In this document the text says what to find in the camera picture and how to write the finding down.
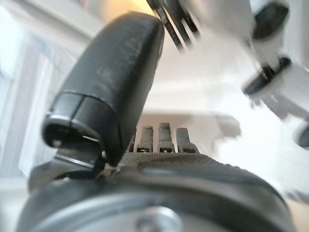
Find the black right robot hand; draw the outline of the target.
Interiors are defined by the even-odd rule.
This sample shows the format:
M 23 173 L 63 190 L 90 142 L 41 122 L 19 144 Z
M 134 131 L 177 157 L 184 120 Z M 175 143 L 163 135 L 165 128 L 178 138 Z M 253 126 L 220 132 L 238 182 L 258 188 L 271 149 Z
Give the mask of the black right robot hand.
M 189 11 L 181 6 L 179 0 L 147 0 L 147 3 L 150 8 L 157 13 L 179 51 L 183 50 L 183 44 L 177 35 L 176 30 L 187 47 L 192 44 L 192 41 L 183 25 L 183 21 L 187 24 L 195 37 L 200 35 Z

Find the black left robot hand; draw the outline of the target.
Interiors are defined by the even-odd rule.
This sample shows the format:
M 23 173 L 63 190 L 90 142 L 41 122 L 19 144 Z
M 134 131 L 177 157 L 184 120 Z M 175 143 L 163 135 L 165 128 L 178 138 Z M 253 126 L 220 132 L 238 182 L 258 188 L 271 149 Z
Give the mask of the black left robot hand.
M 80 56 L 42 122 L 55 156 L 31 170 L 18 232 L 294 232 L 282 196 L 260 177 L 200 154 L 186 128 L 170 139 L 136 126 L 164 40 L 156 18 L 128 13 Z

